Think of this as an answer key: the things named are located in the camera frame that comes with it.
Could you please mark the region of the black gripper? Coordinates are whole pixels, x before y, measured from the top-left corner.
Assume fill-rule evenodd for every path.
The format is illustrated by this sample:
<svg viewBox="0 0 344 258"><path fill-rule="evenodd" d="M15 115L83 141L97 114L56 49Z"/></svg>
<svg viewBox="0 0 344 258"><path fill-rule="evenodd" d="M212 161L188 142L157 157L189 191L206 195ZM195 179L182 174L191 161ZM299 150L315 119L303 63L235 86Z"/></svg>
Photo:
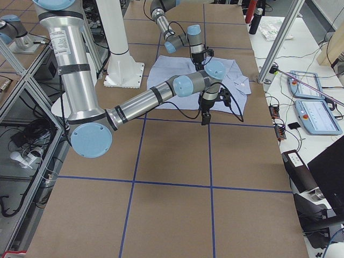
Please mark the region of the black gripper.
<svg viewBox="0 0 344 258"><path fill-rule="evenodd" d="M212 108L215 104L216 100L207 100L204 98L199 98L198 104L199 104L199 109L201 110L202 114L202 125L208 125L211 121L211 115L210 115L210 108Z"/></svg>
<svg viewBox="0 0 344 258"><path fill-rule="evenodd" d="M205 52L191 53L191 60L195 65L196 71L204 69L203 62L206 60L207 54Z"/></svg>

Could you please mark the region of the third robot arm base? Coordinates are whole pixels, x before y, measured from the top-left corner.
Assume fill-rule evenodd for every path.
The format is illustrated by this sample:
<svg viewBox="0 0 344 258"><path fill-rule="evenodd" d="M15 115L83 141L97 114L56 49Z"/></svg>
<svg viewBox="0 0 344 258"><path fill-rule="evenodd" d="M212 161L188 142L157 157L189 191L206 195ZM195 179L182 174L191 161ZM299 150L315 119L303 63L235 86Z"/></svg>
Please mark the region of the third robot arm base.
<svg viewBox="0 0 344 258"><path fill-rule="evenodd" d="M39 47L16 15L1 17L1 39L16 54L33 54Z"/></svg>

